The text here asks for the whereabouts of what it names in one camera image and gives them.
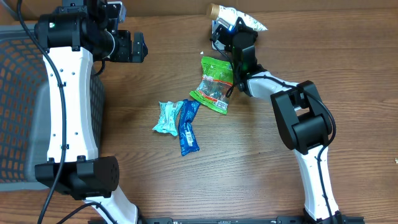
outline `wood grain surface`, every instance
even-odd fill
[[[398,223],[398,10],[257,13],[259,63],[289,81],[313,81],[333,113],[333,193],[345,215]],[[189,98],[211,50],[203,16],[132,17],[120,26],[145,35],[142,64],[107,63],[102,156],[118,158],[120,186],[147,217],[270,218],[301,215],[298,164],[280,140],[270,105],[235,91],[228,115],[201,106],[193,122],[200,151],[152,131],[158,101]],[[0,222],[35,223],[44,191],[0,193]],[[55,194],[45,223],[81,205]],[[69,223],[98,218],[87,208]]]
[[[4,8],[2,4],[0,4],[0,25],[9,25],[14,22],[14,18],[7,12],[7,9]]]

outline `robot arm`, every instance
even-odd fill
[[[264,75],[268,77],[273,77],[269,72],[261,72],[258,73],[257,75],[254,75],[254,77],[263,77]],[[293,85],[293,86],[298,85],[298,83],[285,82],[279,78],[276,79],[288,85]],[[285,93],[291,90],[290,88],[275,83],[270,79],[263,79],[263,78],[250,79],[247,82],[247,86],[251,96],[268,101],[271,104],[272,102],[276,104],[273,94],[279,92]],[[294,108],[295,111],[301,109],[301,107],[298,105],[296,105],[296,107],[292,106],[292,108]],[[308,152],[307,154],[302,154],[298,150],[294,149],[294,154],[296,156],[303,180],[304,193],[305,193],[305,211],[312,218],[312,220],[319,220],[319,219],[326,220],[330,217],[328,208],[325,203],[325,198],[323,196],[320,176],[318,172],[318,164],[316,159],[322,147],[323,145],[313,147],[307,151]],[[322,175],[323,183],[325,186],[330,209],[332,214],[335,214],[336,212],[338,212],[338,206],[336,204],[336,201],[333,197],[333,193],[331,190],[329,170],[327,164],[327,154],[328,154],[328,148],[326,148],[321,154],[321,160],[322,160],[321,170],[323,174]]]
[[[272,104],[282,141],[294,151],[300,167],[306,220],[309,223],[330,222],[333,216],[333,221],[340,223],[341,213],[331,191],[328,148],[324,147],[332,131],[328,113],[319,105],[318,101],[322,101],[312,82],[286,82],[257,64],[254,50],[257,35],[238,18],[232,29],[217,22],[210,40],[220,41],[225,50],[232,53],[234,85],[247,95]],[[309,112],[297,116],[296,111],[301,108],[309,108]]]
[[[67,153],[55,190],[85,203],[98,202],[118,223],[137,223],[137,207],[119,184],[116,158],[99,157],[91,125],[90,82],[96,60],[141,63],[147,55],[142,33],[118,30],[126,9],[122,2],[63,0],[53,14],[42,15],[35,35],[63,83],[67,116]],[[61,160],[62,113],[58,82],[44,58],[50,85],[51,137],[48,163],[35,167],[36,179],[51,187]],[[108,222],[105,211],[93,208]]]

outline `blue candy wrapper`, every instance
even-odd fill
[[[178,124],[178,135],[180,136],[181,155],[199,151],[199,146],[193,134],[192,121],[197,114],[199,101],[184,100],[181,108],[180,122]]]

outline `light blue candy wrapper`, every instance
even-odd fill
[[[156,126],[152,128],[152,130],[157,131],[158,133],[170,133],[173,136],[177,136],[178,133],[177,129],[175,128],[175,120],[177,119],[178,112],[180,111],[183,102],[159,102],[159,105],[159,121],[157,122]]]

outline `plastic wrapper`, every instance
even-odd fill
[[[222,114],[227,114],[228,98],[226,92],[233,84],[233,73],[229,62],[211,57],[201,60],[202,81],[190,95],[201,104]]]
[[[180,122],[178,123],[178,135],[180,136],[181,155],[185,156],[190,152],[200,150],[191,124],[197,114],[200,103],[196,100],[184,100],[183,102]]]
[[[178,101],[176,103],[159,102],[160,105],[159,121],[152,130],[157,131],[159,133],[170,133],[173,136],[177,136],[177,128],[175,127],[175,120],[177,119],[177,115],[181,109],[182,104],[183,104],[182,101]]]

